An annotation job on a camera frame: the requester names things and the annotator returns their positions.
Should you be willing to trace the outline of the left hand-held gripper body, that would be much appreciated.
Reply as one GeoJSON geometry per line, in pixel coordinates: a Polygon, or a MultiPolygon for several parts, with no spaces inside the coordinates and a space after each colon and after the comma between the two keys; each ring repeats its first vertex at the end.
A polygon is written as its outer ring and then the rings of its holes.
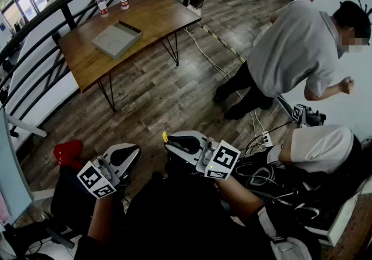
{"type": "Polygon", "coordinates": [[[128,185],[130,172],[140,155],[141,149],[136,144],[115,144],[87,162],[77,178],[95,198],[106,197],[128,185]]]}

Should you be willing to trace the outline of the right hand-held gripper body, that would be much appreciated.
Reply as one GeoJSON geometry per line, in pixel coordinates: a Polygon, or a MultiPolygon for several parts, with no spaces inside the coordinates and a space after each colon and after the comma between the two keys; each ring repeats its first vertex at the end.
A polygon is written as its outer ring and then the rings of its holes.
{"type": "Polygon", "coordinates": [[[226,180],[240,156],[240,150],[226,141],[215,141],[195,130],[167,136],[168,165],[183,174],[226,180]]]}

